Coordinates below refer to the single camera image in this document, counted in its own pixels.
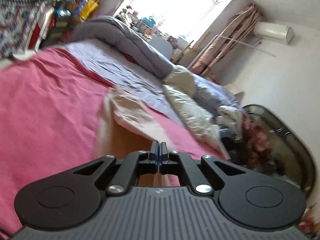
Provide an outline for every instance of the patterned fabric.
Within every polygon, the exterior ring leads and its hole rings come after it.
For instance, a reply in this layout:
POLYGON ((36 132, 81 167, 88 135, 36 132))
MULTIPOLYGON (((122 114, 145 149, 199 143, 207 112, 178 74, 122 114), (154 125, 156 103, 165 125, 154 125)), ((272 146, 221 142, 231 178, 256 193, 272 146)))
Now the patterned fabric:
POLYGON ((244 154, 248 158, 250 169, 264 163, 272 151, 267 135, 261 125, 254 123, 247 114, 243 114, 244 154))
POLYGON ((0 58, 28 48, 46 1, 0 0, 0 58))
MULTIPOLYGON (((238 41, 245 38, 254 26, 262 18, 262 13, 258 7, 251 3, 242 12, 233 17, 233 21, 220 34, 225 37, 233 38, 238 41)), ((206 49, 199 57, 196 63, 190 68, 190 71, 206 76, 212 67, 221 60, 237 43, 226 40, 222 37, 217 37, 214 42, 206 49)))

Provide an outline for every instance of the screw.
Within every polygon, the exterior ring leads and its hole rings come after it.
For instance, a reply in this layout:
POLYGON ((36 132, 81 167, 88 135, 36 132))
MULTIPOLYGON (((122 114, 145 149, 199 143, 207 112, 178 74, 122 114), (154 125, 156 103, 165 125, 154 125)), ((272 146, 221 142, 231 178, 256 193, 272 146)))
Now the screw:
POLYGON ((209 193, 212 191, 212 187, 206 184, 196 186, 196 191, 199 193, 209 193))
POLYGON ((112 185, 108 188, 108 190, 112 193, 121 193, 124 191, 124 188, 120 185, 112 185))

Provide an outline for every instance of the curtain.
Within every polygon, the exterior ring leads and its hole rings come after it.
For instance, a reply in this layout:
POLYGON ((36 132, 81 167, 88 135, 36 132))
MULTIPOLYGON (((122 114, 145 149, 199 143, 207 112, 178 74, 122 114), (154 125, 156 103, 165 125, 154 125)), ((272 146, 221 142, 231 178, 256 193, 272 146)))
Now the curtain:
MULTIPOLYGON (((232 22, 220 34, 241 41, 262 19, 262 13, 254 4, 249 4, 243 11, 232 18, 232 22)), ((199 57, 190 71, 206 76, 213 66, 221 60, 237 43, 222 37, 217 37, 206 51, 199 57)))

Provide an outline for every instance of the pink bed sheet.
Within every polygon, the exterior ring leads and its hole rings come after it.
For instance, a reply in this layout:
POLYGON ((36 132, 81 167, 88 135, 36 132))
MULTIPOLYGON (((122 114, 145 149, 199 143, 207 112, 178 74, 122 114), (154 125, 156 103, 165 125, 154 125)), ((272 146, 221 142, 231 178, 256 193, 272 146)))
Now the pink bed sheet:
MULTIPOLYGON (((47 49, 0 72, 0 227, 21 224, 13 201, 20 188, 94 158, 98 113, 111 86, 69 52, 47 49)), ((150 113, 177 150, 220 155, 163 114, 150 113)))

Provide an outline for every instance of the window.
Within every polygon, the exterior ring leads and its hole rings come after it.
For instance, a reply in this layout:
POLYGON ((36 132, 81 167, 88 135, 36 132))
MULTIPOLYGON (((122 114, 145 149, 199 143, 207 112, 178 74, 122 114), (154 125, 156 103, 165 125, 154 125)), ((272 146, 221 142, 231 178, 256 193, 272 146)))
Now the window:
POLYGON ((197 41, 231 0, 127 0, 140 18, 162 20, 159 30, 173 37, 197 41))

